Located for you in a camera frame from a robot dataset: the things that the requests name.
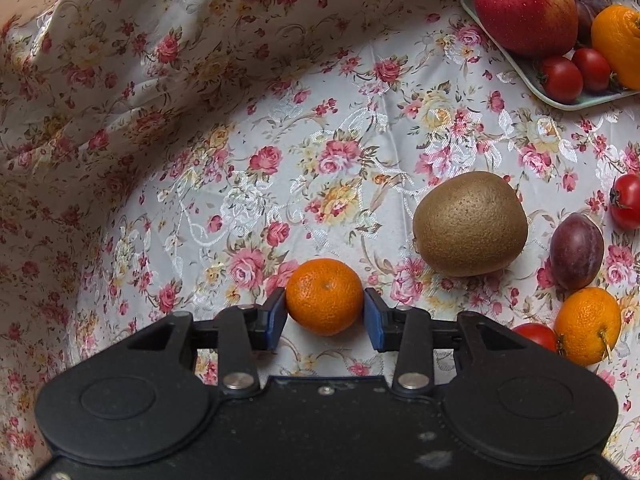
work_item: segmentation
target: plate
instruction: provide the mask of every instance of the plate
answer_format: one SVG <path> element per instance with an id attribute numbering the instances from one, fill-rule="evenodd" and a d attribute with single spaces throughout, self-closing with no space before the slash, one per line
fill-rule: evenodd
<path id="1" fill-rule="evenodd" d="M 536 72 L 533 69 L 533 65 L 530 62 L 530 60 L 519 58 L 519 57 L 513 57 L 506 50 L 504 50 L 498 44 L 498 42 L 495 41 L 494 38 L 492 38 L 491 35 L 485 30 L 485 28 L 482 26 L 482 23 L 480 22 L 480 18 L 478 18 L 478 15 L 476 14 L 476 7 L 474 5 L 474 0 L 460 0 L 460 3 L 462 4 L 463 9 L 465 9 L 466 12 L 473 18 L 473 20 L 482 28 L 482 30 L 485 31 L 489 39 L 495 43 L 495 46 L 498 48 L 498 50 L 500 50 L 500 52 L 504 54 L 505 59 L 509 63 L 511 63 L 511 66 L 513 66 L 513 69 L 522 78 L 525 85 L 529 87 L 529 89 L 536 95 L 538 99 L 540 99 L 541 101 L 544 101 L 545 103 L 552 106 L 553 108 L 558 108 L 560 110 L 569 110 L 569 111 L 584 110 L 585 108 L 601 105 L 603 103 L 609 103 L 611 101 L 616 101 L 618 99 L 622 99 L 624 97 L 629 97 L 630 95 L 636 95 L 640 93 L 635 90 L 625 90 L 622 92 L 604 92 L 603 94 L 599 94 L 599 95 L 591 95 L 591 94 L 587 94 L 586 92 L 582 92 L 576 98 L 574 104 L 571 104 L 571 105 L 565 105 L 557 101 L 554 101 L 553 99 L 550 99 L 544 94 L 542 86 L 540 86 L 540 83 L 536 78 Z"/>

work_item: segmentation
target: floral fabric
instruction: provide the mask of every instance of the floral fabric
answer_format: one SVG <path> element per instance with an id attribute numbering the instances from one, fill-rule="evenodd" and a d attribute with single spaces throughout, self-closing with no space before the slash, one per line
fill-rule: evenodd
<path id="1" fill-rule="evenodd" d="M 640 248 L 607 215 L 613 179 L 640 171 L 638 99 L 543 105 L 458 0 L 4 0 L 0 27 L 2 478 L 47 457 L 45 381 L 175 310 L 261 302 L 316 256 L 439 319 L 552 322 L 548 244 L 573 211 L 602 226 L 596 282 L 622 306 L 594 368 L 620 401 L 606 456 L 640 478 Z M 504 272 L 452 280 L 415 252 L 412 214 L 471 170 L 514 187 L 529 240 Z M 318 338 L 292 320 L 261 363 L 393 368 L 360 326 Z M 196 373 L 217 380 L 214 352 Z"/>

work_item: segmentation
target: small orange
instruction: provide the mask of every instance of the small orange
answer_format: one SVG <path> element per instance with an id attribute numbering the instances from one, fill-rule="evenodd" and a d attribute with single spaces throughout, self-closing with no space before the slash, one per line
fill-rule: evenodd
<path id="1" fill-rule="evenodd" d="M 640 90 L 640 12 L 618 4 L 606 7 L 591 24 L 591 44 L 622 86 Z"/>
<path id="2" fill-rule="evenodd" d="M 290 316 L 318 335 L 350 327 L 362 312 L 364 291 L 356 272 L 330 258 L 309 260 L 291 275 L 285 290 Z"/>
<path id="3" fill-rule="evenodd" d="M 622 320 L 618 301 L 603 288 L 588 286 L 570 295 L 556 317 L 560 353 L 576 364 L 596 364 L 618 342 Z"/>

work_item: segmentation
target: red tomato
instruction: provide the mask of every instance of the red tomato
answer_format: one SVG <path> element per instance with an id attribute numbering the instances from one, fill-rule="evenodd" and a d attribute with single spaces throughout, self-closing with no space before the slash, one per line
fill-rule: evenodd
<path id="1" fill-rule="evenodd" d="M 582 92 L 582 74 L 570 59 L 549 56 L 536 65 L 545 94 L 554 101 L 572 103 Z"/>
<path id="2" fill-rule="evenodd" d="M 524 325 L 517 326 L 513 331 L 516 334 L 532 340 L 534 343 L 538 343 L 547 350 L 558 352 L 558 338 L 556 337 L 556 333 L 547 325 L 543 325 L 542 323 L 525 323 Z"/>
<path id="3" fill-rule="evenodd" d="M 620 227 L 631 231 L 640 227 L 640 176 L 618 177 L 609 191 L 611 216 Z"/>
<path id="4" fill-rule="evenodd" d="M 571 58 L 582 74 L 589 92 L 604 92 L 609 87 L 611 67 L 604 56 L 593 48 L 579 48 Z"/>

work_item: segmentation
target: brown kiwi fruit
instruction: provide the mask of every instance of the brown kiwi fruit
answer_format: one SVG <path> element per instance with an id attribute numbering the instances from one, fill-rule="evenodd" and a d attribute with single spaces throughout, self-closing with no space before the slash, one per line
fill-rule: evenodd
<path id="1" fill-rule="evenodd" d="M 513 188 L 487 171 L 463 173 L 431 190 L 414 215 L 416 248 L 452 277 L 507 267 L 522 252 L 529 225 Z"/>

